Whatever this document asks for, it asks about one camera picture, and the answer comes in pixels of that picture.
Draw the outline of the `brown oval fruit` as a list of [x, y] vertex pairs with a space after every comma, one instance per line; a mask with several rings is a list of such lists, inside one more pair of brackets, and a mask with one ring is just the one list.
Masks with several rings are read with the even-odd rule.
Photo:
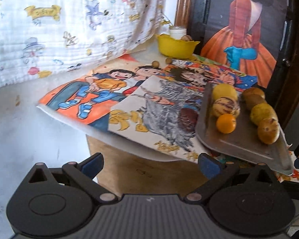
[[260, 96], [262, 99], [265, 99], [265, 92], [262, 89], [257, 88], [257, 87], [251, 87], [251, 88], [244, 90], [244, 92], [242, 93], [242, 98], [243, 98], [243, 100], [246, 100], [247, 97], [253, 96], [253, 95], [257, 95], [257, 96]]

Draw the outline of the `winnie pooh poster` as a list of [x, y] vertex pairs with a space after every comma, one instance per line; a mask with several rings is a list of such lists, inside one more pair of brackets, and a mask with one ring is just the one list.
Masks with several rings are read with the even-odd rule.
[[229, 66], [227, 65], [224, 65], [224, 64], [221, 64], [221, 63], [218, 63], [216, 61], [213, 61], [211, 59], [208, 59], [208, 58], [205, 58], [205, 57], [202, 57], [200, 55], [196, 55], [196, 54], [192, 54], [192, 56], [189, 58], [189, 61], [193, 62], [194, 64], [198, 64], [200, 66], [206, 66], [206, 67], [209, 67], [209, 69], [211, 71], [215, 71], [216, 69], [218, 70], [223, 70], [223, 71], [230, 71], [238, 76], [241, 76], [241, 77], [244, 77], [246, 76], [245, 73], [241, 72], [241, 71], [238, 71], [238, 70], [235, 70], [235, 69], [232, 69], [230, 68]]

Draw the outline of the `yellow plastic bowl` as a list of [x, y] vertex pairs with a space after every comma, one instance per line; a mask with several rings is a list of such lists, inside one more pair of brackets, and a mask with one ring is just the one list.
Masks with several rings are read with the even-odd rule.
[[189, 59], [192, 57], [198, 41], [174, 39], [167, 34], [156, 35], [159, 52], [170, 58]]

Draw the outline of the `white glass jar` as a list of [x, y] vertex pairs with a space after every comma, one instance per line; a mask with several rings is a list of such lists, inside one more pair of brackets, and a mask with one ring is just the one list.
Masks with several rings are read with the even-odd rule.
[[183, 36], [187, 35], [187, 29], [181, 26], [170, 26], [169, 35], [173, 39], [180, 40]]

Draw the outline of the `white cartoon print cloth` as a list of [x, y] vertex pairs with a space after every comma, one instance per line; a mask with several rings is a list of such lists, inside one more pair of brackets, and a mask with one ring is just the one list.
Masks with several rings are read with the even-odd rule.
[[99, 64], [149, 40], [165, 0], [0, 0], [0, 88]]

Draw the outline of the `brown-green fruit on tray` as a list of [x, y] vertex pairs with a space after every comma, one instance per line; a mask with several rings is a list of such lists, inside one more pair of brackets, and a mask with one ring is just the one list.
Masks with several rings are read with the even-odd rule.
[[274, 144], [280, 136], [280, 125], [275, 118], [263, 119], [259, 122], [257, 134], [264, 144]]

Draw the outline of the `anime fighters poster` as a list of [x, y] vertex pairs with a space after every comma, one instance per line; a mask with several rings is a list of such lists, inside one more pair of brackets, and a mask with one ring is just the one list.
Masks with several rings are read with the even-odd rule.
[[194, 64], [191, 61], [172, 59], [172, 64], [166, 64], [164, 68], [154, 68], [158, 72], [162, 93], [185, 92], [190, 95], [203, 94], [205, 86], [211, 84], [229, 84], [237, 91], [243, 91], [258, 82], [256, 76], [238, 76], [228, 70], [211, 71], [209, 67]]

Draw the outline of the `metal baking tray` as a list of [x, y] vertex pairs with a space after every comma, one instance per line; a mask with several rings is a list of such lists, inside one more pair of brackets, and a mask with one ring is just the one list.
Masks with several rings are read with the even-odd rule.
[[247, 162], [268, 165], [272, 170], [284, 175], [292, 175], [293, 161], [289, 153], [284, 134], [280, 129], [278, 140], [272, 145], [261, 142], [257, 135], [257, 126], [250, 121], [250, 114], [244, 102], [239, 100], [240, 114], [237, 126], [230, 134], [222, 134], [216, 128], [216, 116], [213, 115], [212, 90], [215, 84], [205, 86], [203, 102], [196, 125], [196, 137], [208, 149]]

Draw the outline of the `striped brown fruit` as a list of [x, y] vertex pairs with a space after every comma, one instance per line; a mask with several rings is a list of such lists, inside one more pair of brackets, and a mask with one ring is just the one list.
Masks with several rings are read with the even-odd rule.
[[232, 98], [220, 97], [213, 103], [212, 112], [217, 118], [224, 114], [231, 114], [237, 118], [240, 114], [240, 106]]

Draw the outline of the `small orange fruit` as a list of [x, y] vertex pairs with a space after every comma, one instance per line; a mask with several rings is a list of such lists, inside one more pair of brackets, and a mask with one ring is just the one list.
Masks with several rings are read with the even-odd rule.
[[237, 126], [236, 118], [231, 114], [223, 114], [216, 121], [216, 128], [222, 134], [232, 133]]

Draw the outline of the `small brown round fruit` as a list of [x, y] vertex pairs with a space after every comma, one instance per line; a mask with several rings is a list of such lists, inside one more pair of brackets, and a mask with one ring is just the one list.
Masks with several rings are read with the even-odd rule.
[[159, 63], [158, 61], [153, 61], [153, 62], [152, 62], [152, 66], [153, 66], [154, 68], [158, 68], [158, 67], [160, 66], [160, 63]]
[[172, 59], [171, 58], [166, 58], [165, 63], [166, 64], [172, 64]]

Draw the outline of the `yellow lemon fruit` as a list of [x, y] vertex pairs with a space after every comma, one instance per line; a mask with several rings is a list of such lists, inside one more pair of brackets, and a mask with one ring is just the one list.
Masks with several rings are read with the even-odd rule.
[[212, 98], [213, 100], [217, 100], [221, 97], [228, 97], [235, 101], [238, 100], [238, 94], [236, 89], [229, 84], [218, 84], [214, 86], [212, 90]]

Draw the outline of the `green-brown fruit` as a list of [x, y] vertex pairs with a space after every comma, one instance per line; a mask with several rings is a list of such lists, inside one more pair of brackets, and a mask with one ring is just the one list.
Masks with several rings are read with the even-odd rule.
[[267, 118], [273, 118], [275, 120], [278, 120], [278, 116], [275, 110], [268, 103], [257, 104], [251, 109], [250, 120], [255, 125], [258, 126], [261, 120]]

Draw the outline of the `grey haired character poster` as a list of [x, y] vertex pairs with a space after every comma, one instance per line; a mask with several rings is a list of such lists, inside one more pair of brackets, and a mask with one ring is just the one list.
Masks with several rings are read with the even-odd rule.
[[196, 137], [203, 93], [152, 76], [111, 107], [108, 130], [160, 153], [197, 162], [208, 150]]

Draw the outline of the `girl bubblegum poster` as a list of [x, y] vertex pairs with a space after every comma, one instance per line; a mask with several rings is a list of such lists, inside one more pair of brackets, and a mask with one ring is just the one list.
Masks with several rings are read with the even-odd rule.
[[201, 56], [267, 87], [284, 38], [288, 0], [210, 0]]

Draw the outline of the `two boys cartoon poster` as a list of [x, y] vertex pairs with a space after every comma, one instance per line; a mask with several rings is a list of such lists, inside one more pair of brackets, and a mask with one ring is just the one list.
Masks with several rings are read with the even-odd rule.
[[108, 131], [111, 107], [131, 95], [158, 72], [129, 55], [102, 64], [63, 84], [39, 100], [38, 108], [53, 117], [65, 117], [99, 131]]

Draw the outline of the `striped fruit in bowl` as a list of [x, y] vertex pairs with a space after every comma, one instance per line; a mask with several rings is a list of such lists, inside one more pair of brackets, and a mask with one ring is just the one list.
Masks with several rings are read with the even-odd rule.
[[192, 37], [190, 35], [184, 35], [181, 37], [181, 40], [189, 42], [189, 41], [192, 41]]

